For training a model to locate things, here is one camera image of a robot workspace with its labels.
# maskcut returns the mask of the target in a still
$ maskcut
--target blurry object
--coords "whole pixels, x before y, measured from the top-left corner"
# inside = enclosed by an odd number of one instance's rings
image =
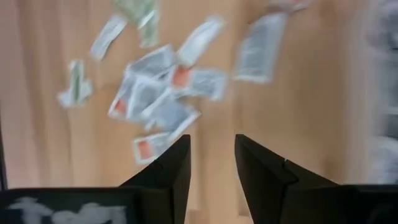
[[[398,114],[387,114],[385,118],[385,130],[383,136],[398,139]]]
[[[154,13],[152,17],[138,27],[141,37],[141,48],[154,47],[159,42],[159,13]]]
[[[250,26],[238,56],[236,79],[258,83],[272,80],[288,18],[289,15],[283,12],[270,14]]]
[[[81,106],[85,99],[93,94],[93,85],[84,81],[84,64],[82,60],[72,60],[69,64],[69,89],[58,94],[58,101],[64,108]]]
[[[129,75],[123,78],[122,84],[120,85],[119,91],[113,100],[111,107],[108,111],[108,115],[112,118],[127,121],[127,107],[131,97],[132,88],[136,82],[134,75]]]
[[[306,9],[312,0],[272,0],[271,5],[281,7],[285,12]]]
[[[398,184],[398,141],[389,137],[378,137],[375,150],[371,151],[371,182]]]
[[[177,52],[179,62],[185,67],[193,66],[210,42],[216,38],[224,26],[220,16],[210,16],[197,27]]]
[[[169,133],[159,133],[135,139],[133,150],[137,164],[148,164],[161,156],[171,145],[168,136]]]
[[[126,73],[161,78],[175,65],[175,54],[170,44],[143,56],[126,67]]]
[[[393,55],[377,58],[378,75],[376,78],[381,97],[379,104],[382,104],[380,106],[383,108],[398,108],[398,60],[393,58]]]
[[[169,93],[170,90],[162,82],[138,75],[127,107],[128,117],[133,121],[146,120],[142,112],[156,99]]]
[[[380,5],[377,31],[380,44],[390,53],[398,50],[398,1],[384,1]]]
[[[7,190],[6,161],[4,160],[4,148],[2,144],[1,123],[0,123],[0,191]]]
[[[159,10],[156,0],[114,0],[114,5],[133,23],[141,35],[141,47],[158,43]]]
[[[153,119],[163,131],[169,132],[168,140],[172,142],[199,117],[200,112],[190,105],[177,102],[173,95],[168,95],[143,115]]]
[[[187,69],[178,67],[168,79],[168,83],[174,89],[177,89],[178,93],[183,93],[180,95],[205,96],[216,101],[223,97],[227,74],[212,68]]]
[[[104,58],[112,41],[123,31],[127,20],[119,15],[113,15],[105,24],[99,36],[91,47],[90,54],[93,59],[100,61]]]

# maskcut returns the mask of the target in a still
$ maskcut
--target orange label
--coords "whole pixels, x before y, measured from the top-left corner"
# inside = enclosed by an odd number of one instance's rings
[[[150,149],[150,144],[148,141],[142,141],[138,143],[139,154],[141,159],[149,159],[153,156],[152,150]]]
[[[123,100],[118,100],[118,102],[116,103],[116,106],[114,107],[114,109],[117,112],[121,113],[121,114],[126,114],[126,112],[127,112],[127,104]]]
[[[192,68],[183,68],[181,66],[178,66],[178,69],[176,69],[173,76],[173,85],[179,88],[187,87],[189,83],[191,69]]]

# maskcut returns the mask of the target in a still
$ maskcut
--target black panel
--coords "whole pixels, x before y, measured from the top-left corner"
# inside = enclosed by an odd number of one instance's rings
[[[120,187],[6,190],[0,192],[0,223],[183,224],[190,164],[185,135]]]
[[[254,224],[398,223],[398,185],[337,185],[243,135],[235,153]]]
[[[2,143],[1,120],[0,120],[0,191],[6,189],[7,189],[6,162],[4,161],[4,147]]]

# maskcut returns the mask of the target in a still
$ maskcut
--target paper packet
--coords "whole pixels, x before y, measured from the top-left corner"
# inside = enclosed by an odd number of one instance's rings
[[[169,93],[170,89],[164,83],[138,75],[127,107],[129,118],[134,121],[148,120],[149,117],[143,116],[142,112],[156,100]]]
[[[64,108],[81,106],[93,94],[93,85],[84,80],[84,63],[82,60],[72,60],[69,64],[69,89],[59,93],[57,98]]]
[[[170,146],[169,133],[153,134],[133,141],[133,151],[137,164],[148,164],[155,161]]]
[[[159,98],[142,115],[151,118],[163,131],[170,133],[169,142],[181,135],[200,115],[194,107],[176,101],[173,94]]]
[[[377,184],[398,184],[398,141],[380,136],[371,151],[370,182]]]
[[[224,27],[221,16],[210,16],[205,23],[197,27],[177,52],[179,62],[185,67],[193,66],[210,42]]]
[[[212,68],[178,67],[168,79],[178,95],[205,96],[213,101],[222,99],[227,84],[227,74]]]
[[[167,74],[175,64],[173,48],[168,44],[143,56],[136,62],[129,63],[124,73],[125,75],[140,74],[159,79]]]
[[[156,0],[114,0],[113,3],[136,24],[141,47],[153,47],[158,43],[160,16]]]
[[[120,15],[113,15],[105,24],[91,47],[90,54],[93,59],[100,61],[104,58],[112,41],[123,31],[127,20]]]
[[[272,80],[288,18],[288,14],[278,12],[266,15],[250,26],[238,55],[235,79],[258,83]]]
[[[110,117],[122,121],[129,120],[129,117],[127,116],[127,108],[135,82],[136,76],[131,75],[124,77],[122,84],[116,93],[116,97],[109,108],[108,115]]]
[[[312,0],[272,0],[271,5],[280,6],[285,12],[295,12],[306,9]]]

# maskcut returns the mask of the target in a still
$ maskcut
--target tea bag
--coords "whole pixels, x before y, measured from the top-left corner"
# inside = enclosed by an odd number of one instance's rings
[[[371,151],[371,182],[398,184],[398,141],[389,137],[377,137],[376,148]]]
[[[113,15],[105,24],[99,36],[91,47],[90,54],[95,60],[102,60],[112,41],[123,31],[127,20],[119,15]]]
[[[189,96],[205,96],[211,100],[220,100],[226,88],[227,74],[217,69],[186,69],[178,67],[169,76],[169,83],[178,93]]]
[[[137,60],[129,63],[125,73],[140,74],[150,78],[161,78],[176,64],[172,46],[163,46]]]
[[[122,84],[113,100],[108,115],[122,121],[129,120],[127,117],[127,107],[131,98],[132,88],[136,82],[136,76],[125,76]]]
[[[280,6],[286,12],[295,12],[306,9],[312,0],[272,0],[271,4]]]
[[[243,40],[236,67],[236,79],[270,82],[288,14],[266,15],[250,26]]]
[[[137,164],[148,164],[161,156],[170,146],[168,136],[169,133],[159,133],[135,139],[133,150]]]
[[[185,67],[194,65],[210,42],[216,38],[224,26],[220,16],[210,16],[197,27],[177,52],[180,63]]]
[[[160,81],[145,76],[137,76],[132,88],[132,95],[127,108],[128,117],[133,121],[149,119],[142,112],[162,95],[168,95],[170,90]]]
[[[142,114],[153,119],[163,131],[169,132],[168,141],[172,142],[199,117],[200,112],[190,105],[177,102],[173,95],[169,94],[158,99]]]
[[[59,93],[57,98],[64,108],[81,106],[85,99],[93,94],[93,85],[84,80],[82,60],[72,60],[69,64],[70,86],[67,91]]]
[[[157,44],[159,10],[156,0],[114,0],[113,3],[137,25],[141,47],[153,47]]]

